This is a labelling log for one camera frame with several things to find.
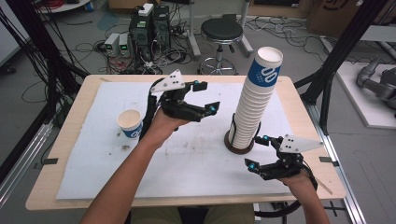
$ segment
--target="cup base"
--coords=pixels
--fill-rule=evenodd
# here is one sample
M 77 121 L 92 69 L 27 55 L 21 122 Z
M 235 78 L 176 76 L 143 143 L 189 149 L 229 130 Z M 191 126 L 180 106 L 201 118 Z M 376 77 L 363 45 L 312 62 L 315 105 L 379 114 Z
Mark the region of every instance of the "cup base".
M 251 149 L 253 149 L 254 139 L 251 139 L 250 145 L 248 145 L 248 147 L 246 147 L 246 148 L 236 148 L 236 147 L 233 147 L 233 145 L 231 145 L 230 141 L 228 140 L 228 135 L 229 134 L 230 134 L 230 131 L 228 131 L 224 135 L 224 144 L 228 148 L 228 150 L 230 150 L 231 152 L 233 152 L 235 154 L 238 154 L 238 155 L 244 155 L 244 154 L 247 154 L 249 151 L 251 151 Z

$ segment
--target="electronic equipment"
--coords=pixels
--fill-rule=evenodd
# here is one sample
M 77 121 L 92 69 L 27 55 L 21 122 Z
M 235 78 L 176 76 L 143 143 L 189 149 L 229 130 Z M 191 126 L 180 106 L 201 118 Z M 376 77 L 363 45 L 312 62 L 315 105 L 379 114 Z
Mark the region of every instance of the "electronic equipment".
M 169 6 L 156 6 L 152 15 L 157 46 L 162 50 L 171 48 Z
M 120 34 L 120 55 L 121 57 L 131 57 L 131 40 L 128 34 Z
M 143 5 L 143 9 L 140 9 L 138 11 L 139 16 L 150 16 L 150 13 L 152 11 L 152 9 L 154 8 L 154 5 L 150 4 L 150 3 L 145 3 L 145 5 Z
M 119 41 L 120 34 L 111 34 L 105 42 L 105 47 L 107 51 L 107 55 L 109 57 L 117 57 L 120 53 Z
M 133 14 L 129 25 L 129 34 L 132 39 L 134 54 L 137 60 L 152 61 L 155 46 L 153 43 L 154 29 L 150 16 Z

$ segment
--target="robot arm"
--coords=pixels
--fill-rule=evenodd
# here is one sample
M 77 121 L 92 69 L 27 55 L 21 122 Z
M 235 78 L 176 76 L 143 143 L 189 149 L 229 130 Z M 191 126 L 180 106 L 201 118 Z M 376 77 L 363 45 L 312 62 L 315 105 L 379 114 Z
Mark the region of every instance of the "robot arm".
M 143 128 L 139 139 L 142 139 L 149 129 L 159 105 L 162 106 L 164 114 L 174 119 L 200 122 L 201 119 L 207 116 L 216 115 L 220 102 L 200 107 L 189 105 L 184 101 L 184 97 L 191 89 L 192 91 L 204 91 L 207 89 L 207 82 L 184 82 L 178 69 L 169 77 L 155 81 L 148 93 L 148 108 L 146 116 L 143 118 Z M 159 91 L 163 91 L 163 95 L 157 102 L 157 96 L 152 95 L 152 93 Z
M 285 135 L 285 138 L 281 136 L 274 138 L 267 135 L 263 138 L 256 136 L 254 140 L 257 144 L 264 146 L 271 144 L 276 150 L 279 160 L 275 163 L 260 165 L 256 161 L 245 159 L 245 165 L 250 172 L 259 175 L 264 180 L 271 180 L 292 177 L 304 169 L 309 173 L 315 189 L 318 187 L 311 170 L 304 165 L 304 156 L 301 152 L 321 147 L 320 142 L 293 135 Z
M 390 69 L 383 72 L 381 82 L 372 81 L 370 78 L 375 73 L 379 65 L 380 58 L 376 58 L 367 66 L 363 67 L 358 74 L 356 84 L 364 89 L 372 91 L 375 95 L 385 101 L 393 100 L 396 97 L 396 88 L 391 83 L 396 82 L 396 69 Z

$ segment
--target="chair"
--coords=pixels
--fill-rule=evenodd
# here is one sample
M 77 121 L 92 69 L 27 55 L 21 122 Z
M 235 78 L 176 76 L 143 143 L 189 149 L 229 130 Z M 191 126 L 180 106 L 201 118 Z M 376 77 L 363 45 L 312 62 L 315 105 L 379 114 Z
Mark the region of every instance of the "chair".
M 233 53 L 232 43 L 236 43 L 243 37 L 243 29 L 236 21 L 216 18 L 204 21 L 201 25 L 202 37 L 212 43 L 219 44 L 216 58 L 205 59 L 199 67 L 201 75 L 236 75 L 236 69 L 227 59 L 222 58 L 222 46 L 229 45 Z

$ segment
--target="desk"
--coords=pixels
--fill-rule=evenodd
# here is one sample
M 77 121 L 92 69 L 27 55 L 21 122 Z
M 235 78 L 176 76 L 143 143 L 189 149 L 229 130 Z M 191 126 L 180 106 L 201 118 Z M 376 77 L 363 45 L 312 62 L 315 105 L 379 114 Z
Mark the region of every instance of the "desk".
M 64 176 L 68 156 L 78 139 L 79 130 L 91 108 L 96 92 L 102 82 L 153 82 L 160 76 L 110 76 L 91 75 L 85 81 L 78 93 L 69 115 L 54 143 L 49 158 L 59 158 L 57 164 L 45 165 L 38 177 L 32 192 L 26 202 L 29 210 L 50 210 L 66 208 L 86 208 L 92 200 L 56 200 L 57 191 Z M 245 76 L 184 76 L 185 81 L 202 80 L 213 83 L 243 83 Z M 311 122 L 300 96 L 294 89 L 288 77 L 279 77 L 276 84 L 281 104 L 290 121 L 294 134 L 319 140 L 314 125 Z M 318 157 L 328 157 L 325 148 L 319 148 L 304 153 L 304 158 L 316 175 L 320 199 L 342 199 L 346 196 L 344 187 L 331 163 L 320 162 Z M 165 206 L 191 204 L 225 204 L 225 203 L 260 203 L 276 201 L 292 201 L 290 193 L 282 195 L 244 195 L 233 197 L 184 197 L 161 199 L 136 199 L 132 206 Z

